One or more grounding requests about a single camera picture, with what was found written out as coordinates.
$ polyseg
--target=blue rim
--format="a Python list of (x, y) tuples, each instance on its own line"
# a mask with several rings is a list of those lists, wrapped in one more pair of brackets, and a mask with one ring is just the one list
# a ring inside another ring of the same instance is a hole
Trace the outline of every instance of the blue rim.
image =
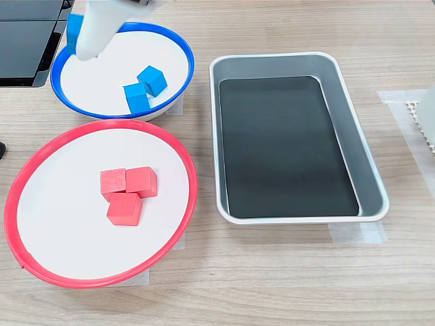
[(190, 49), (190, 46), (187, 44), (184, 39), (179, 36), (177, 33), (174, 33), (173, 31), (166, 29), (162, 26), (158, 26), (155, 24), (148, 24), (146, 22), (126, 22), (121, 26), (118, 33), (124, 33), (124, 32), (136, 32), (136, 31), (145, 31), (145, 32), (153, 32), (157, 34), (161, 34), (163, 36), (168, 37), (172, 41), (174, 41), (176, 44), (180, 46), (180, 48), (184, 51), (186, 54), (186, 57), (189, 62), (189, 74), (186, 78), (186, 81), (184, 82), (184, 85), (181, 87), (181, 89), (175, 93), (174, 96), (172, 96), (169, 100), (163, 102), (160, 105), (157, 105), (156, 107), (153, 107), (151, 110), (146, 112), (139, 112), (139, 113), (132, 113), (132, 114), (124, 114), (124, 115), (102, 115), (102, 114), (96, 114), (84, 111), (78, 107), (76, 107), (73, 103), (69, 101), (69, 99), (65, 96), (63, 93), (62, 87), (60, 86), (60, 74), (62, 73), (63, 66), (65, 66), (66, 61), (70, 57), (70, 54), (67, 51), (67, 47), (63, 48), (62, 51), (60, 51), (59, 55), (57, 56), (56, 60), (53, 63), (52, 73), (51, 73), (51, 82), (52, 82), (52, 88), (54, 93), (57, 95), (59, 100), (61, 100), (66, 106), (71, 108), (72, 110), (79, 112), (84, 115), (88, 115), (90, 117), (97, 117), (99, 119), (120, 119), (120, 118), (132, 118), (132, 117), (142, 117), (154, 112), (157, 112), (158, 110), (162, 109), (163, 107), (166, 107), (167, 105), (171, 104), (175, 99), (180, 96), (182, 92), (188, 87), (190, 80), (192, 80), (194, 67), (195, 67), (195, 61), (193, 57), (192, 50)]

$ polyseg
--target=blue cube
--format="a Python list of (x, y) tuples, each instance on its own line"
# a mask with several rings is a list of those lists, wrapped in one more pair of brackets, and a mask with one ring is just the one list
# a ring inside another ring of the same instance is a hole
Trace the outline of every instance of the blue cube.
[(151, 109), (145, 85), (142, 83), (124, 86), (124, 93), (131, 113), (141, 113)]
[(75, 54), (75, 45), (77, 44), (77, 39), (80, 34), (80, 29), (82, 28), (83, 16), (70, 14), (68, 16), (67, 25), (67, 49), (70, 55)]
[(152, 66), (146, 67), (137, 76), (137, 80), (143, 83), (147, 93), (154, 97), (158, 96), (168, 86), (163, 72)]

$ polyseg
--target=red cube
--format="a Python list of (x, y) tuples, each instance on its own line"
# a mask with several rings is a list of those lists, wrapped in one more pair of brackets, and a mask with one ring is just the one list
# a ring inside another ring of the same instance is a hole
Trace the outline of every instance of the red cube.
[(149, 166), (126, 171), (126, 192), (135, 192), (140, 198), (157, 196), (157, 175)]
[(142, 200), (137, 194), (114, 193), (107, 217), (114, 225), (137, 226), (142, 211)]
[(109, 202), (112, 194), (126, 190), (125, 168), (101, 171), (100, 182), (101, 194)]

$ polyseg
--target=black tray bottom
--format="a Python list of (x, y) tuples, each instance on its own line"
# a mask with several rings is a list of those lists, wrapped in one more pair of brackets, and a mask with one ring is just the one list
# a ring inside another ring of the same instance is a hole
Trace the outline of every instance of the black tray bottom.
[(358, 214), (316, 79), (225, 80), (220, 103), (232, 216)]

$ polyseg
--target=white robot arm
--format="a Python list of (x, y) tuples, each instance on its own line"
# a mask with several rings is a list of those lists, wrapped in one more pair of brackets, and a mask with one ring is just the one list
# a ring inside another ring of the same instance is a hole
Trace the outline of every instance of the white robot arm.
[(77, 58), (95, 58), (122, 24), (133, 16), (150, 15), (154, 7), (151, 0), (88, 0), (75, 48)]

